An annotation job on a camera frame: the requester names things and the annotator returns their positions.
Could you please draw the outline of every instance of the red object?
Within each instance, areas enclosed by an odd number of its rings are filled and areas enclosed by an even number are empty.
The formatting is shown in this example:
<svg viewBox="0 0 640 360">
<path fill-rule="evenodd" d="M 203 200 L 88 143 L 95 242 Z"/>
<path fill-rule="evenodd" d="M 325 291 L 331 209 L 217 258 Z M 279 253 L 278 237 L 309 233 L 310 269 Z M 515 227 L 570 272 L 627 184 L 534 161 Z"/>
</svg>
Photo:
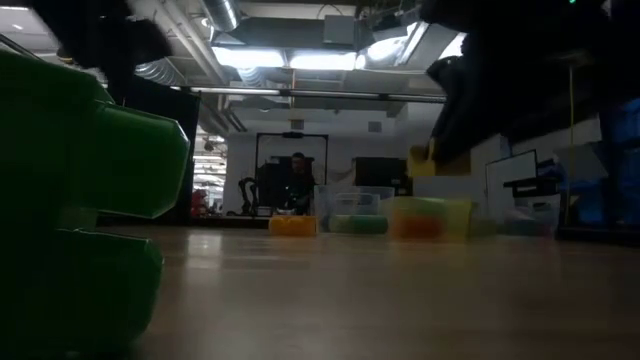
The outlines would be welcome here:
<svg viewBox="0 0 640 360">
<path fill-rule="evenodd" d="M 202 189 L 196 190 L 191 193 L 191 216 L 198 217 L 203 212 L 206 213 L 206 197 L 207 192 Z"/>
</svg>

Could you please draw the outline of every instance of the green plastic container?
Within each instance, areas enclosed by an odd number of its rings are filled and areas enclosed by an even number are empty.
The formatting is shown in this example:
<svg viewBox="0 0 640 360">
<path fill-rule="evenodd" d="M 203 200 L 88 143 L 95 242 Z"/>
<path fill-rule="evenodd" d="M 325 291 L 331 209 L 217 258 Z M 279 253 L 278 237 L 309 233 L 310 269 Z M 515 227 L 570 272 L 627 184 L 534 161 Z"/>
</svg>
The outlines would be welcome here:
<svg viewBox="0 0 640 360">
<path fill-rule="evenodd" d="M 343 234 L 383 235 L 389 222 L 382 215 L 334 215 L 329 219 L 329 231 Z"/>
<path fill-rule="evenodd" d="M 127 347 L 151 319 L 162 256 L 91 231 L 98 211 L 173 207 L 189 142 L 174 120 L 114 105 L 90 74 L 3 51 L 0 74 L 0 358 Z"/>
</svg>

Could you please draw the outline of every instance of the orange container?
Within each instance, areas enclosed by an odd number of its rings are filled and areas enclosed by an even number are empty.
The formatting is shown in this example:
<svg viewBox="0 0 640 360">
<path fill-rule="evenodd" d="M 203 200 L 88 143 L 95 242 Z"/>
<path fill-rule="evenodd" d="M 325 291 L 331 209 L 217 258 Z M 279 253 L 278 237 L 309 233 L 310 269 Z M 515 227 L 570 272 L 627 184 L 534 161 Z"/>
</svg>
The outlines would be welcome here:
<svg viewBox="0 0 640 360">
<path fill-rule="evenodd" d="M 269 220 L 269 233 L 276 236 L 315 236 L 315 216 L 276 215 Z"/>
<path fill-rule="evenodd" d="M 466 239 L 472 208 L 468 200 L 395 198 L 391 234 L 396 239 Z"/>
</svg>

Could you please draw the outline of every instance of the person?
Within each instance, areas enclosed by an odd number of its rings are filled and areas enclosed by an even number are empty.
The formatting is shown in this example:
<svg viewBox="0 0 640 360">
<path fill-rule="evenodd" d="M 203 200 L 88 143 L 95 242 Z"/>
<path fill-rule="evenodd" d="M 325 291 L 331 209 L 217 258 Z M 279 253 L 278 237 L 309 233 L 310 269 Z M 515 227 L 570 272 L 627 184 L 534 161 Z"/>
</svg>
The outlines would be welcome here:
<svg viewBox="0 0 640 360">
<path fill-rule="evenodd" d="M 313 187 L 316 181 L 307 171 L 307 159 L 301 152 L 291 156 L 291 176 L 287 184 L 287 208 L 295 210 L 296 215 L 309 213 Z"/>
</svg>

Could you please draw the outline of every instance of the floor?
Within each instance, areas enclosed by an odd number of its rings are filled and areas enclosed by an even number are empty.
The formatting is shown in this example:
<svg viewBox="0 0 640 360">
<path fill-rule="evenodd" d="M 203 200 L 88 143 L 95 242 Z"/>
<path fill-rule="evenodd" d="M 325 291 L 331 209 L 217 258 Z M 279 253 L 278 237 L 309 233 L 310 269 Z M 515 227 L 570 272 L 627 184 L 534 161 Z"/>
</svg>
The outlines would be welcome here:
<svg viewBox="0 0 640 360">
<path fill-rule="evenodd" d="M 138 359 L 638 359 L 640 251 L 126 228 L 166 270 Z"/>
</svg>

